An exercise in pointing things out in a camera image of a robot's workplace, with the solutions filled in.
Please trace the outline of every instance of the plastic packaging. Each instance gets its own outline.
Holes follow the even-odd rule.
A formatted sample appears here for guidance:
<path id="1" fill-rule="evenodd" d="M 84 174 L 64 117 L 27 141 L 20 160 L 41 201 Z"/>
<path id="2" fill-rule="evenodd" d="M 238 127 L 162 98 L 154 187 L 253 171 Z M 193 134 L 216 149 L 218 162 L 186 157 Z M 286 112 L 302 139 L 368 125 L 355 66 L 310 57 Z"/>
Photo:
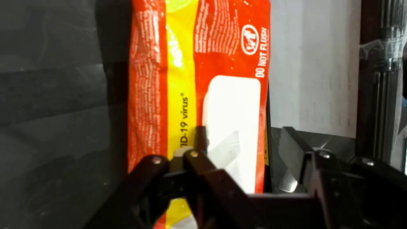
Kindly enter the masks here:
<path id="1" fill-rule="evenodd" d="M 132 3 L 129 171 L 145 155 L 172 158 L 193 145 L 195 127 L 205 125 L 209 157 L 235 172 L 246 191 L 261 192 L 270 1 Z M 176 200 L 157 228 L 192 224 L 186 202 Z"/>

